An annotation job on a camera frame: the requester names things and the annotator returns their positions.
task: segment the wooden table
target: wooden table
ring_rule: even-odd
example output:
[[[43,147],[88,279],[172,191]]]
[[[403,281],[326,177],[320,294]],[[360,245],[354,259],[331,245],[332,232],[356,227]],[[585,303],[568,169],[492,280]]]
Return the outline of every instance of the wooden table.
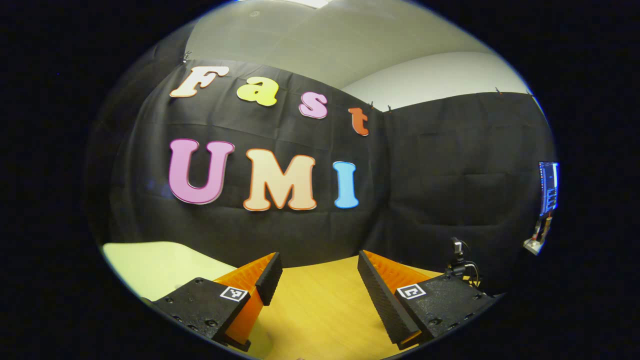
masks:
[[[151,301],[195,277],[213,280],[234,269],[177,243],[108,243],[103,249],[128,287]],[[265,360],[378,360],[399,353],[357,263],[354,256],[285,268],[271,305],[260,312],[245,354]],[[430,277],[441,275],[414,269]]]

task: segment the white wall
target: white wall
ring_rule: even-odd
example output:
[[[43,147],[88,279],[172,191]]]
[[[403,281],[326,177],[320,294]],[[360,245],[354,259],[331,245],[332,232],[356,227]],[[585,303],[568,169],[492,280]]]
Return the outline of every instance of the white wall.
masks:
[[[342,89],[387,111],[463,94],[479,92],[531,93],[520,76],[498,56],[458,52],[425,56],[362,78]]]

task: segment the white ceiling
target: white ceiling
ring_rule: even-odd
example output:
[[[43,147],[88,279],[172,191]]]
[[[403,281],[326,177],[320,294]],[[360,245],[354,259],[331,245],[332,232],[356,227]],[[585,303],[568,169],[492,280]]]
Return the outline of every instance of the white ceiling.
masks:
[[[187,50],[192,59],[269,65],[335,88],[423,56],[495,54],[435,13],[402,0],[331,0],[318,9],[281,0],[231,2],[200,19]]]

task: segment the letter u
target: letter u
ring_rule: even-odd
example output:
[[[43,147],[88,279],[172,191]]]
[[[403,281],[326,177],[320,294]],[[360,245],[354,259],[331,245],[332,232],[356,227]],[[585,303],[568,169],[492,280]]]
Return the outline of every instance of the letter u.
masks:
[[[169,187],[178,199],[189,204],[204,205],[215,201],[222,193],[227,156],[236,147],[228,142],[208,143],[207,150],[211,153],[209,178],[205,186],[195,188],[189,184],[189,166],[191,155],[198,150],[199,146],[200,144],[192,139],[176,139],[171,142]]]

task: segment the screen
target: screen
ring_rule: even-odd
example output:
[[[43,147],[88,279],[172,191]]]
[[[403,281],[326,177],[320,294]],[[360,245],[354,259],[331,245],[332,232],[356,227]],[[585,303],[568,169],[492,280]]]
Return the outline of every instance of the screen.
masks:
[[[540,183],[542,186],[542,207],[540,216],[552,211],[557,206],[558,163],[540,162]]]

